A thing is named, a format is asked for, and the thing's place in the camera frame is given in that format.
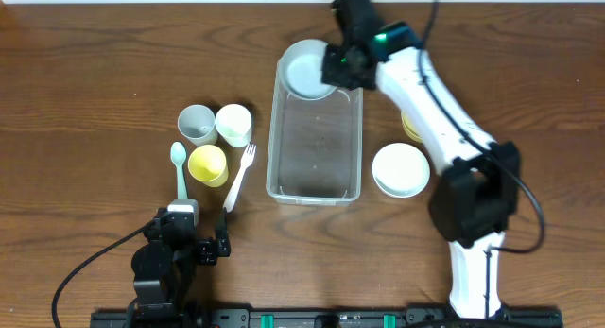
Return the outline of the yellow plastic cup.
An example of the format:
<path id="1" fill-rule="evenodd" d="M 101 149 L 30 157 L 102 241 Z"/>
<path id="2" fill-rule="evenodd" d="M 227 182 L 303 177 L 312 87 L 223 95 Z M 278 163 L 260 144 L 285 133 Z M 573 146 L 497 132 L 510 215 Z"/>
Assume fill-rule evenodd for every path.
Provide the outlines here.
<path id="1" fill-rule="evenodd" d="M 226 155 L 214 145 L 197 147 L 189 156 L 187 166 L 195 180 L 209 187 L 220 187 L 229 177 Z"/>

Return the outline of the grey plastic bowl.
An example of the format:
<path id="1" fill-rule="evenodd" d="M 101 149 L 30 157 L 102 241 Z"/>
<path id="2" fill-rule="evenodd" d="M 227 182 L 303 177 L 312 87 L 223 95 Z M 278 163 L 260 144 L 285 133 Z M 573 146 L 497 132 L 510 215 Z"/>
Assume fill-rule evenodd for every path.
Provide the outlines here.
<path id="1" fill-rule="evenodd" d="M 336 87 L 321 81 L 327 43 L 307 39 L 292 44 L 278 62 L 278 77 L 288 91 L 302 99 L 317 100 Z"/>

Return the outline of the white plastic bowl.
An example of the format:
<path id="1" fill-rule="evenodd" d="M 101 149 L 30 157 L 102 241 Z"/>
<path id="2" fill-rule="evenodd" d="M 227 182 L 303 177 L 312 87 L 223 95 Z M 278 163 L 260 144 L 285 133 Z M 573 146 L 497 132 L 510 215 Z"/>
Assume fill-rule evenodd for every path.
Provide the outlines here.
<path id="1" fill-rule="evenodd" d="M 411 198 L 428 185 L 430 166 L 416 147 L 393 143 L 382 147 L 372 161 L 372 177 L 379 189 L 392 198 Z"/>

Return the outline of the yellow plastic bowl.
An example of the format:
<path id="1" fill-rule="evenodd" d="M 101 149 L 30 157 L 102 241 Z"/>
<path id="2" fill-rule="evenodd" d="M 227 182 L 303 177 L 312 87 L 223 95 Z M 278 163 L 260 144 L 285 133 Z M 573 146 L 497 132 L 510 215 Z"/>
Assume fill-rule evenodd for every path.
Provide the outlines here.
<path id="1" fill-rule="evenodd" d="M 405 114 L 404 112 L 401 112 L 401 119 L 402 119 L 403 129 L 404 129 L 405 133 L 407 134 L 407 136 L 410 139 L 412 139 L 413 141 L 421 143 L 423 140 L 422 140 L 421 136 L 417 133 L 415 127 L 413 126 L 410 117 L 407 114 Z"/>

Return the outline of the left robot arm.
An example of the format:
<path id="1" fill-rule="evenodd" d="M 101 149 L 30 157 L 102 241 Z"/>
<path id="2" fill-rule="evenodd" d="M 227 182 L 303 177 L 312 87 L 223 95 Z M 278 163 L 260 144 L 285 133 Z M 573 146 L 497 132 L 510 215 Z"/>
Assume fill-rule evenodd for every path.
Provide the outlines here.
<path id="1" fill-rule="evenodd" d="M 214 266 L 231 254 L 227 211 L 221 210 L 215 235 L 198 237 L 197 210 L 189 205 L 160 208 L 143 229 L 147 244 L 131 259 L 134 290 L 143 320 L 175 319 L 198 266 Z"/>

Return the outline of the mint green plastic spoon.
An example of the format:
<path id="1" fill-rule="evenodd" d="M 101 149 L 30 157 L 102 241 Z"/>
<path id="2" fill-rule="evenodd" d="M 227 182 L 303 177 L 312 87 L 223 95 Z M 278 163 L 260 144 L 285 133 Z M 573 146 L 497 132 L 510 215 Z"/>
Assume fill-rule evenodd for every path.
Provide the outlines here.
<path id="1" fill-rule="evenodd" d="M 170 160 L 176 168 L 177 177 L 177 199 L 188 199 L 186 181 L 184 177 L 184 163 L 187 152 L 182 142 L 175 141 L 170 148 Z"/>

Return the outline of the white plastic fork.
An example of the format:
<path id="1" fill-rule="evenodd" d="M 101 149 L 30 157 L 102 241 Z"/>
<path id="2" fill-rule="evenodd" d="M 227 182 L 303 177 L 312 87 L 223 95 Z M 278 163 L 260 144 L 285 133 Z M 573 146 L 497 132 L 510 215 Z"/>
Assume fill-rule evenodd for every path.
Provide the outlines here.
<path id="1" fill-rule="evenodd" d="M 247 169 L 252 165 L 255 153 L 256 145 L 252 143 L 247 144 L 240 160 L 240 168 L 233 180 L 233 184 L 223 203 L 223 209 L 227 213 L 230 213 L 235 206 L 245 173 Z"/>

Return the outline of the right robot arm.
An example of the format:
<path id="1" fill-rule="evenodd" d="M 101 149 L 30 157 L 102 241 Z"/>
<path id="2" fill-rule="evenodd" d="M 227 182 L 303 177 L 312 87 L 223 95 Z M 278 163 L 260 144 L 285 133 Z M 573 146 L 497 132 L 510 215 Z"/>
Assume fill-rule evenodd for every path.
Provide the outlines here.
<path id="1" fill-rule="evenodd" d="M 461 108 L 407 24 L 362 21 L 340 30 L 342 44 L 326 49 L 322 81 L 378 90 L 411 118 L 440 177 L 429 214 L 450 245 L 450 306 L 464 319 L 496 316 L 498 254 L 517 209 L 519 150 L 497 143 Z"/>

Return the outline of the white plastic cup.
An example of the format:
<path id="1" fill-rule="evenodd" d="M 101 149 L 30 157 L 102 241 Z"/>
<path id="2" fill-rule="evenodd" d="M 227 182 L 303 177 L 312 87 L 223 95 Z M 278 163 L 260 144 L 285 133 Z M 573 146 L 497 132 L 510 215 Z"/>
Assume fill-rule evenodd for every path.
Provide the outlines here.
<path id="1" fill-rule="evenodd" d="M 216 130 L 232 147 L 245 147 L 251 141 L 251 113 L 242 105 L 228 104 L 216 114 Z"/>

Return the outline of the grey plastic cup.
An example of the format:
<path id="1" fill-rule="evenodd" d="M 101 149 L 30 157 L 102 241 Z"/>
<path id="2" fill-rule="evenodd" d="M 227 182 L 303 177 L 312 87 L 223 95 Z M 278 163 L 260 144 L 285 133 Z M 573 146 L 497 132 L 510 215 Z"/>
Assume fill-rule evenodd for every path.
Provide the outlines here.
<path id="1" fill-rule="evenodd" d="M 216 118 L 211 109 L 203 105 L 191 105 L 178 117 L 178 130 L 197 147 L 214 145 L 218 139 Z"/>

